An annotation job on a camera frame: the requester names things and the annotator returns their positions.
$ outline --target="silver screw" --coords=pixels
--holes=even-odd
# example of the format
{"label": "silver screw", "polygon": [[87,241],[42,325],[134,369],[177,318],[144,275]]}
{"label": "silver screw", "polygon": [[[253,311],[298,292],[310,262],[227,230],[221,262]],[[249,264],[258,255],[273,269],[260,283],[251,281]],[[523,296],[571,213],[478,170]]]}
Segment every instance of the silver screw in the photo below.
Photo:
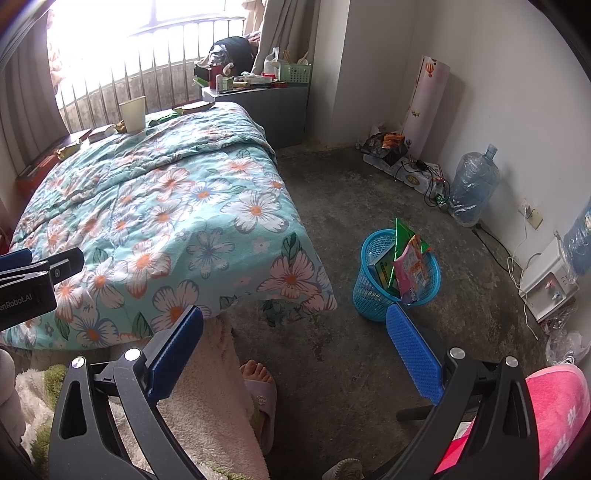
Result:
{"label": "silver screw", "polygon": [[125,352],[125,359],[129,362],[136,361],[139,356],[142,354],[142,350],[139,348],[130,348]]}
{"label": "silver screw", "polygon": [[508,356],[507,358],[505,358],[505,363],[513,368],[515,368],[517,365],[519,365],[519,362],[517,361],[517,359],[511,355]]}
{"label": "silver screw", "polygon": [[82,365],[84,365],[84,357],[83,356],[77,356],[74,360],[72,360],[72,366],[74,368],[80,368]]}
{"label": "silver screw", "polygon": [[451,350],[449,350],[449,354],[452,356],[452,358],[455,358],[456,360],[461,360],[466,356],[466,352],[458,346],[455,346]]}

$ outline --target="electrical socket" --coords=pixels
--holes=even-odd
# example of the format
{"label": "electrical socket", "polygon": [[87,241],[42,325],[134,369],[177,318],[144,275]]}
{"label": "electrical socket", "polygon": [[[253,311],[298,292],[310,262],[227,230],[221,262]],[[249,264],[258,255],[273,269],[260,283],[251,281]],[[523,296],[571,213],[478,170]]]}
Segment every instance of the electrical socket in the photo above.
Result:
{"label": "electrical socket", "polygon": [[534,227],[535,230],[538,229],[542,220],[544,220],[538,210],[533,208],[526,199],[521,201],[521,204],[519,205],[519,213],[525,216],[528,223]]}

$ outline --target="floral bedspread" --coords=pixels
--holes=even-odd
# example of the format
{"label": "floral bedspread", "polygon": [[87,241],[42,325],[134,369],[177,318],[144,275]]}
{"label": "floral bedspread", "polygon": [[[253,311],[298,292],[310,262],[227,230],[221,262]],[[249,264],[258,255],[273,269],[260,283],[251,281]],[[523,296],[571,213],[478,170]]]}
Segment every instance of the floral bedspread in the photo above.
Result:
{"label": "floral bedspread", "polygon": [[270,325],[336,308],[263,130],[233,103],[80,150],[44,180],[11,250],[71,247],[84,270],[57,308],[2,332],[27,349],[100,348],[261,302]]}

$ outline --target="white paper cup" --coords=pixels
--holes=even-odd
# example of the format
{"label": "white paper cup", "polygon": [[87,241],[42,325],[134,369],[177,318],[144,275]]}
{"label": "white paper cup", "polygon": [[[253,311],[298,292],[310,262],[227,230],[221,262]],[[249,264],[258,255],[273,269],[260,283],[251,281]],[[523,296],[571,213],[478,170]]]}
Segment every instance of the white paper cup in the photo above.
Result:
{"label": "white paper cup", "polygon": [[139,132],[146,127],[145,95],[120,103],[121,115],[127,133]]}

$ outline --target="window railing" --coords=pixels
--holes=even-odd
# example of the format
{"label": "window railing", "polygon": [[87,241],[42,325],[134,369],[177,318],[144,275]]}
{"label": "window railing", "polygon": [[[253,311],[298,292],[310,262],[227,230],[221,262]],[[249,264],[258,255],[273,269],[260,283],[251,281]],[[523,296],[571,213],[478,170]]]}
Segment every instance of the window railing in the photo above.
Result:
{"label": "window railing", "polygon": [[117,123],[119,104],[139,96],[145,96],[148,113],[201,99],[201,88],[193,84],[194,62],[215,41],[242,35],[244,20],[198,15],[142,27],[126,38],[111,65],[60,82],[56,101],[67,129]]}

